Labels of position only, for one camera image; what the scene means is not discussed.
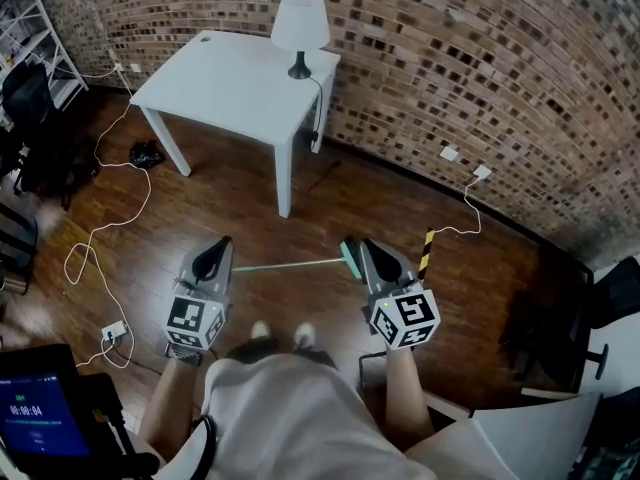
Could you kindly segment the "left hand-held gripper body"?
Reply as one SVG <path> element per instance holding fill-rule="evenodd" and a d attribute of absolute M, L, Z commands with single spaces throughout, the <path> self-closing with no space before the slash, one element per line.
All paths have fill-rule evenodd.
<path fill-rule="evenodd" d="M 165 356 L 198 366 L 205 353 L 212 349 L 215 339 L 228 320 L 230 299 L 227 289 L 231 268 L 221 281 L 196 281 L 192 262 L 201 252 L 222 237 L 206 240 L 184 256 L 173 282 L 173 299 L 164 323 L 168 340 Z"/>

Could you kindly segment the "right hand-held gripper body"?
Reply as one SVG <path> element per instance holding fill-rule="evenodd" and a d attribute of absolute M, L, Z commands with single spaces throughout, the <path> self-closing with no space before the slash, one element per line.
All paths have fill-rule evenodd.
<path fill-rule="evenodd" d="M 441 322 L 433 291 L 423 287 L 411 262 L 399 251 L 373 240 L 391 253 L 402 266 L 396 282 L 378 279 L 366 251 L 359 244 L 361 272 L 368 290 L 367 323 L 388 348 L 413 348 L 429 341 Z"/>

